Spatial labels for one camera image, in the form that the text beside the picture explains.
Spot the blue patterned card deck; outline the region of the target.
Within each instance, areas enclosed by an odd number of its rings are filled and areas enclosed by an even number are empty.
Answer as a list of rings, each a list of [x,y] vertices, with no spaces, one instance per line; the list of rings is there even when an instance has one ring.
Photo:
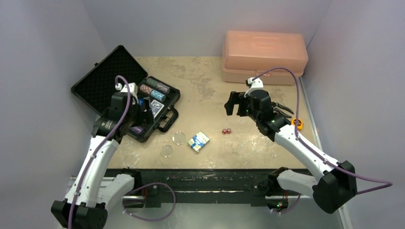
[[[162,104],[161,102],[159,102],[157,100],[152,100],[149,103],[149,106],[152,111],[154,119],[156,119],[158,114],[165,108],[164,104]]]

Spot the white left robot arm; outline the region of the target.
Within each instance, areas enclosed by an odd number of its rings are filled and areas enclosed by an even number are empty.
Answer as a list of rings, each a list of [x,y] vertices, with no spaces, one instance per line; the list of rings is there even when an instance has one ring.
[[[136,93],[121,90],[111,97],[93,125],[90,146],[85,161],[72,187],[62,201],[54,201],[51,213],[66,229],[102,229],[109,209],[125,191],[137,195],[141,180],[131,175],[119,175],[117,181],[100,191],[108,164],[123,136],[132,125],[141,125],[153,118],[151,110],[140,105]]]

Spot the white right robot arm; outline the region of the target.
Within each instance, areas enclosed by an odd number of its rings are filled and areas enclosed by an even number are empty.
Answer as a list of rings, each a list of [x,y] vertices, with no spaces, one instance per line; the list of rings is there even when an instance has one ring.
[[[238,116],[250,117],[262,135],[290,152],[310,172],[304,175],[285,167],[277,169],[269,175],[268,190],[272,193],[291,190],[312,197],[329,214],[357,195],[353,164],[339,162],[297,132],[288,119],[273,111],[267,91],[255,90],[249,95],[232,91],[224,105],[227,115],[233,114],[235,105]]]

